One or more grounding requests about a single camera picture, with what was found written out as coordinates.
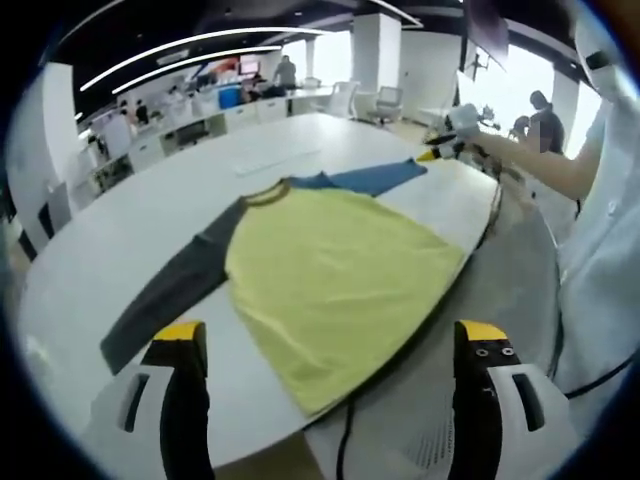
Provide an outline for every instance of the white shirt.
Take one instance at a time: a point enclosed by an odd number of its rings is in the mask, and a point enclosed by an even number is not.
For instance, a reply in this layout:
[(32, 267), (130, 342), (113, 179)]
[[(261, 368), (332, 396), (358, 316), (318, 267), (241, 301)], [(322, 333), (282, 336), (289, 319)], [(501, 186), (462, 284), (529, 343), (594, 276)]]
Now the white shirt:
[[(610, 372), (640, 345), (640, 118), (603, 102), (587, 141), (601, 142), (600, 165), (558, 257), (565, 342), (555, 380), (565, 393)], [(571, 400), (579, 432), (593, 426), (625, 373)]]

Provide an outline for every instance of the dark gray sleeve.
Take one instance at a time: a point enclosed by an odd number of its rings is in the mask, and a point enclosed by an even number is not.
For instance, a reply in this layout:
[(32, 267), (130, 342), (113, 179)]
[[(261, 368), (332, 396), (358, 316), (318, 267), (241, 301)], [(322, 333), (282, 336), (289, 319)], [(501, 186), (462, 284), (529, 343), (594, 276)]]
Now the dark gray sleeve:
[(126, 308), (100, 343), (112, 373), (122, 370), (158, 331), (227, 280), (225, 258), (245, 211), (242, 200), (227, 208), (169, 260)]

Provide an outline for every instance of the blue bin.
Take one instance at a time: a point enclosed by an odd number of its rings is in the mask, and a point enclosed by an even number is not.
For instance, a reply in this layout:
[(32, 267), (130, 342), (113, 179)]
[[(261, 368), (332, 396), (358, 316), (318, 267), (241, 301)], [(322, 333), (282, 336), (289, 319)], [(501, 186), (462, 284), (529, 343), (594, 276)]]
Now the blue bin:
[(220, 89), (218, 101), (220, 102), (220, 110), (237, 107), (240, 105), (240, 89), (238, 87)]

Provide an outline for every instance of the white pillar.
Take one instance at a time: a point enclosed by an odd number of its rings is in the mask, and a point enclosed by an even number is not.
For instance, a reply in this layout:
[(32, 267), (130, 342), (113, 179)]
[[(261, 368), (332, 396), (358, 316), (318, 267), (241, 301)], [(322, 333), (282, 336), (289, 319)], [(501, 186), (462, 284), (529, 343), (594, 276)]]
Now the white pillar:
[(9, 188), (38, 252), (48, 242), (38, 213), (80, 149), (71, 73), (68, 65), (48, 63), (16, 107), (7, 136)]
[(400, 73), (401, 23), (383, 14), (353, 21), (353, 79), (363, 92), (397, 87)]
[(307, 77), (313, 77), (313, 56), (316, 50), (316, 39), (312, 38), (307, 40), (306, 45), (306, 57), (307, 57)]

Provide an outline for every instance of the blue garment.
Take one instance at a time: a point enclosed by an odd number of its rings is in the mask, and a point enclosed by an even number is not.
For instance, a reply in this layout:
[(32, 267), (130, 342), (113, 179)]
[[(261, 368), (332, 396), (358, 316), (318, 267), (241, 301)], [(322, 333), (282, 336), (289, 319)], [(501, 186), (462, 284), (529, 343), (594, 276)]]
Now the blue garment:
[(410, 158), (404, 162), (360, 168), (331, 176), (320, 172), (312, 177), (291, 177), (289, 180), (291, 185), (297, 188), (339, 188), (377, 197), (425, 173), (427, 168)]

